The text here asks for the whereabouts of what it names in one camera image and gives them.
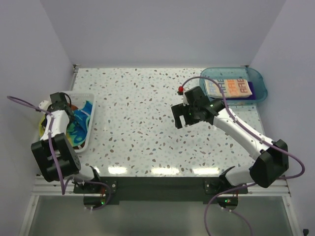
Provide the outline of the colourful printed towel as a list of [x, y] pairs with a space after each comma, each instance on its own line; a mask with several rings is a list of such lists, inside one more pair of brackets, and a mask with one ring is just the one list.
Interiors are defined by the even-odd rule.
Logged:
[[222, 98], [219, 88], [225, 98], [246, 98], [252, 95], [250, 84], [246, 79], [214, 79], [214, 81], [219, 86], [212, 81], [205, 81], [205, 90], [210, 97]]

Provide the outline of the purple towel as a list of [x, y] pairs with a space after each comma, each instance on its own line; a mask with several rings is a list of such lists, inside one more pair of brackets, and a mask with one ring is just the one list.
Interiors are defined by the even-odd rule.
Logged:
[[252, 82], [244, 79], [216, 80], [226, 99], [255, 99]]

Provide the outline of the yellow green patterned towel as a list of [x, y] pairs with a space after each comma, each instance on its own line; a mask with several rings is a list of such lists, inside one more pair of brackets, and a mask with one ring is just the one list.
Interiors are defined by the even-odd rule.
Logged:
[[43, 136], [46, 129], [46, 125], [47, 125], [47, 120], [46, 120], [46, 116], [44, 115], [38, 124], [38, 132], [39, 132], [40, 137]]

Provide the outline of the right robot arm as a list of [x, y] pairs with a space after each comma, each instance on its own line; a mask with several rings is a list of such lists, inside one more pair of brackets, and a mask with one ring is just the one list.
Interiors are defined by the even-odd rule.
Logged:
[[218, 192], [230, 193], [246, 183], [267, 188], [288, 170], [288, 147], [283, 140], [275, 142], [259, 133], [226, 108], [223, 100], [210, 100], [200, 87], [183, 93], [183, 102], [171, 110], [176, 128], [183, 127], [180, 117], [186, 125], [207, 122], [231, 136], [254, 160], [253, 165], [232, 166], [221, 173], [213, 185]]

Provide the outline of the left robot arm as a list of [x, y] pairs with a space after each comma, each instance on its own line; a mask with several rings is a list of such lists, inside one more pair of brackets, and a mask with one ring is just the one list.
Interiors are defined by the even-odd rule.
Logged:
[[37, 107], [36, 110], [45, 113], [45, 132], [41, 139], [31, 145], [32, 153], [46, 181], [59, 181], [62, 194], [70, 180], [82, 182], [82, 187], [91, 193], [101, 190], [102, 180], [96, 169], [90, 166], [91, 173], [81, 173], [81, 163], [77, 153], [66, 137], [66, 129], [74, 121], [71, 101], [68, 95], [57, 92], [50, 95], [51, 104], [48, 109]]

